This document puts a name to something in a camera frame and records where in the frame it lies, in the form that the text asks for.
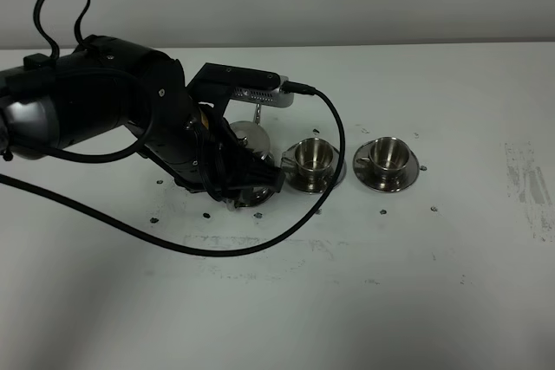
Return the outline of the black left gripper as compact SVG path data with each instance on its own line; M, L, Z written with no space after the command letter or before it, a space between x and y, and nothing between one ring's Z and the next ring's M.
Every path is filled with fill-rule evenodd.
M192 193L236 199L246 189L281 192L284 171L239 144L225 118L226 106L163 105L141 156Z

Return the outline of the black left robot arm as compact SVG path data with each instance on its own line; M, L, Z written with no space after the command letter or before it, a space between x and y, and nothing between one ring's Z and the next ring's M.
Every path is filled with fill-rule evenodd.
M139 154L217 200L279 191L281 170L244 146L224 113L232 100L289 106L283 83L272 72L214 63L187 81L162 52L90 36L69 55L30 55L1 73L1 155L104 164Z

